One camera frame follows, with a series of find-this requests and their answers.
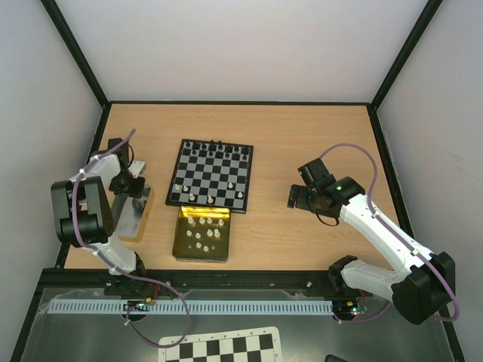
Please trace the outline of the black silver chess board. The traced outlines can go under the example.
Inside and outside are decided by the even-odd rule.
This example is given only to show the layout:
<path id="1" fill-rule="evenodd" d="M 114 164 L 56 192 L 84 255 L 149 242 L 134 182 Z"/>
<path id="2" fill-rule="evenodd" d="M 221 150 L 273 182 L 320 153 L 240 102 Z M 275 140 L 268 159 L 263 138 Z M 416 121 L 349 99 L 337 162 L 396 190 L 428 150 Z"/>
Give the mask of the black silver chess board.
<path id="1" fill-rule="evenodd" d="M 168 206 L 225 207 L 246 213 L 254 147 L 221 140 L 183 139 L 171 177 L 165 204 Z M 194 194 L 195 200 L 189 200 Z M 208 203 L 208 196 L 214 199 Z"/>

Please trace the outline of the gold tin with pieces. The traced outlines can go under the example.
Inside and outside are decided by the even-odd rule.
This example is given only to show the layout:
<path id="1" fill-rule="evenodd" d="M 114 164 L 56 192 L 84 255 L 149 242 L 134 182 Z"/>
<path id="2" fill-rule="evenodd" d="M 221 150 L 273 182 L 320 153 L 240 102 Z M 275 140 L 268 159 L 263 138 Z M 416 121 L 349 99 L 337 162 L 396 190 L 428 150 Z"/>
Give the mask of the gold tin with pieces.
<path id="1" fill-rule="evenodd" d="M 172 255 L 176 260 L 226 262 L 231 210 L 182 206 L 177 216 Z"/>

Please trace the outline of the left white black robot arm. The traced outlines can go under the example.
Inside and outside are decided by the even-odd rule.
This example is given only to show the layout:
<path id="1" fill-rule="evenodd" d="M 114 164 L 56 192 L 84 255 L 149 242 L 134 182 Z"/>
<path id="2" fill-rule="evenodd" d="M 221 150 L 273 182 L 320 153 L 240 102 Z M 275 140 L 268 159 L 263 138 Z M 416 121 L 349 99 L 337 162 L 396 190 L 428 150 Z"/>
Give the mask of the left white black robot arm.
<path id="1" fill-rule="evenodd" d="M 125 246 L 143 234 L 152 195 L 141 175 L 145 167 L 135 161 L 128 139 L 114 138 L 75 176 L 51 186 L 60 242 L 99 258 L 111 275 L 112 289 L 132 296 L 147 289 L 143 260 Z"/>

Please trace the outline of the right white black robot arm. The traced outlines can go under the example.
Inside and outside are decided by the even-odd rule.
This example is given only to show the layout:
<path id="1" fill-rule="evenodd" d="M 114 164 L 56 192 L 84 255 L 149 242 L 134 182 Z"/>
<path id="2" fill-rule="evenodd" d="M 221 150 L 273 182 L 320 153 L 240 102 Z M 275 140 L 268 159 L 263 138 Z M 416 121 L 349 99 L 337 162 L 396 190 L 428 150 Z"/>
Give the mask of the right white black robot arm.
<path id="1" fill-rule="evenodd" d="M 321 159 L 299 167 L 303 185 L 293 185 L 288 207 L 318 219 L 344 221 L 364 236 L 390 264 L 376 267 L 345 256 L 328 269 L 331 290 L 364 290 L 391 302 L 408 322 L 419 325 L 455 296 L 456 267 L 446 253 L 433 253 L 388 218 L 353 178 L 336 179 Z"/>

